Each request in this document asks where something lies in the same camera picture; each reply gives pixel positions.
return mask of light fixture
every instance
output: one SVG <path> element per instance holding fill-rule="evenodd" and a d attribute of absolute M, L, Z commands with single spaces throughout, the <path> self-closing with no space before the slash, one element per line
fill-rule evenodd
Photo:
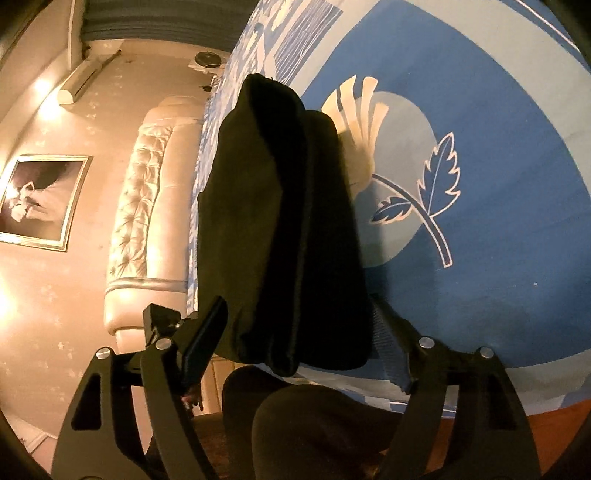
<path fill-rule="evenodd" d="M 33 84 L 33 88 L 38 91 L 41 95 L 45 96 L 51 92 L 52 85 L 50 82 L 44 79 L 38 79 Z"/>

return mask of blue bedspread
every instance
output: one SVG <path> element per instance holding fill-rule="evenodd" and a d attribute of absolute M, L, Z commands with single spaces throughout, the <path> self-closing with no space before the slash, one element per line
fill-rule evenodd
<path fill-rule="evenodd" d="M 252 72 L 333 118 L 371 292 L 453 349 L 491 347 L 528 414 L 591 397 L 591 73 L 540 1 L 262 0 L 206 112 L 189 312 L 195 198 Z M 379 358 L 297 376 L 407 399 Z"/>

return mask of wall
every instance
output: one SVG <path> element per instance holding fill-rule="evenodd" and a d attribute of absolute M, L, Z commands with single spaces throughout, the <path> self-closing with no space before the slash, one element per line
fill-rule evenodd
<path fill-rule="evenodd" d="M 0 70 L 0 170 L 45 96 L 70 71 L 72 0 L 53 0 L 24 31 Z"/>
<path fill-rule="evenodd" d="M 72 0 L 53 0 L 25 30 L 0 70 L 0 120 L 28 85 L 68 46 Z"/>
<path fill-rule="evenodd" d="M 205 102 L 206 79 L 187 63 L 124 53 L 74 105 L 59 107 L 50 95 L 15 150 L 94 156 L 66 253 L 0 243 L 0 401 L 53 435 L 94 352 L 115 347 L 103 327 L 103 292 L 137 128 L 167 96 Z"/>

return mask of silver bolt head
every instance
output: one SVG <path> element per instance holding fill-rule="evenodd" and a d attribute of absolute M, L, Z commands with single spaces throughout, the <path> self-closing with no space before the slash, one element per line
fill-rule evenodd
<path fill-rule="evenodd" d="M 484 346 L 480 349 L 480 356 L 482 358 L 493 358 L 495 356 L 495 353 L 492 350 L 492 348 L 488 348 L 487 346 Z"/>
<path fill-rule="evenodd" d="M 418 344 L 423 348 L 433 348 L 435 346 L 435 340 L 431 337 L 421 337 Z"/>
<path fill-rule="evenodd" d="M 99 348 L 96 352 L 96 357 L 99 360 L 104 360 L 105 358 L 109 358 L 111 356 L 111 349 L 107 347 Z"/>
<path fill-rule="evenodd" d="M 173 341 L 170 338 L 164 337 L 156 342 L 156 348 L 158 350 L 168 350 L 172 344 Z"/>

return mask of framed picture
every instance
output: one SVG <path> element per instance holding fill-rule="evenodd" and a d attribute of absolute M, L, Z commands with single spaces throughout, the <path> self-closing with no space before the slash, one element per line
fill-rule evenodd
<path fill-rule="evenodd" d="M 65 252 L 92 157 L 22 155 L 0 177 L 0 241 Z"/>

